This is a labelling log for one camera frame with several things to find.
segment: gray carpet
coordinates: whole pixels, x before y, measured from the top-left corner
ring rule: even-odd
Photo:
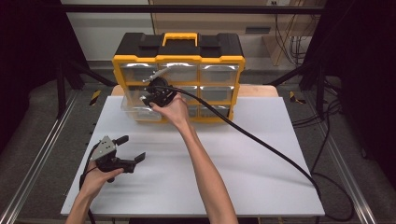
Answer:
[[[268,76],[258,72],[245,73],[241,83],[259,84],[266,82]],[[102,90],[95,105],[89,105],[93,92]],[[298,87],[285,84],[277,88],[285,100],[291,120],[305,119],[313,115],[307,104],[292,103],[290,91],[296,98],[304,96]],[[111,88],[99,84],[86,85],[80,92],[70,118],[64,125],[41,174],[27,198],[19,218],[65,219],[60,215],[64,203],[64,193],[70,187],[78,165],[86,150],[86,143],[91,139],[90,132],[99,118],[106,96]],[[9,200],[22,182],[24,175],[35,159],[37,151],[45,141],[57,113],[56,85],[50,82],[32,92],[29,111],[26,113],[20,128],[14,134],[7,148],[0,157],[0,210],[4,211]],[[325,100],[331,102],[335,97],[328,92]],[[378,223],[396,223],[396,193],[384,177],[375,161],[361,156],[359,143],[342,114],[331,116],[332,137],[340,148],[362,193],[370,205]],[[295,129],[308,167],[311,167],[323,137],[317,125]],[[316,169],[341,184],[337,171],[325,148]],[[327,214],[334,217],[345,217],[350,207],[345,195],[333,184],[315,177],[322,191],[323,206]],[[263,218],[263,223],[279,223],[277,218]],[[322,223],[335,223],[326,217]],[[313,218],[283,217],[283,223],[314,223]],[[360,223],[355,215],[348,223]]]

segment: drawer organizer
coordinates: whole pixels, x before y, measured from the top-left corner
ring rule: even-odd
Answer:
[[[127,33],[113,58],[114,75],[125,96],[121,109],[137,121],[164,118],[140,100],[154,72],[165,69],[162,77],[170,85],[194,94],[233,119],[239,90],[239,76],[245,58],[237,34],[199,35]],[[221,121],[208,108],[188,95],[192,121]]]

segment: aluminum rail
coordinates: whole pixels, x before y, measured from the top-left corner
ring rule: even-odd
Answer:
[[[316,113],[316,109],[314,106],[314,96],[312,91],[303,91],[304,98],[308,102],[311,110]],[[320,122],[319,127],[321,130],[321,134],[325,137],[327,132],[327,125],[325,122]],[[335,168],[337,169],[338,174],[340,175],[341,181],[346,188],[346,192],[348,192],[349,196],[351,197],[353,204],[355,206],[356,214],[358,215],[359,219],[361,220],[362,224],[376,224],[375,217],[373,212],[370,209],[370,206],[364,199],[363,194],[361,193],[361,188],[359,188],[358,183],[353,177],[352,172],[347,166],[343,156],[338,149],[338,146],[335,144],[332,135],[329,133],[328,137],[328,146],[329,146],[329,154],[334,162]]]
[[[43,146],[38,151],[37,156],[35,157],[35,161],[33,162],[32,166],[27,172],[20,187],[18,188],[17,192],[14,194],[6,210],[0,216],[1,224],[6,224],[6,223],[12,224],[17,219],[17,216],[20,213],[27,197],[29,196],[29,193],[32,190],[35,181],[37,180],[44,164],[46,163],[46,160],[50,152],[52,151],[52,148],[55,145],[55,142],[58,139],[58,136],[61,133],[61,130],[64,127],[64,124],[66,123],[78,96],[79,96],[78,91],[71,92],[71,95],[68,98],[67,108],[64,111],[64,114],[59,119],[56,119],[55,123],[52,126],[51,131],[49,132],[49,135],[44,141]]]

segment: metal bracket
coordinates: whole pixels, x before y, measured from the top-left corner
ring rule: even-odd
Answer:
[[[90,160],[96,161],[97,159],[107,155],[108,153],[116,149],[116,144],[106,135],[105,137],[103,137],[102,141],[99,142],[99,145],[92,153]]]

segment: person's left hand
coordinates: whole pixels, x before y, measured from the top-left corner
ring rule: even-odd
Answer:
[[[100,189],[107,180],[121,174],[123,169],[120,168],[104,173],[96,167],[95,161],[90,161],[87,172],[88,173],[85,176],[84,183],[79,192],[93,200],[99,194]]]

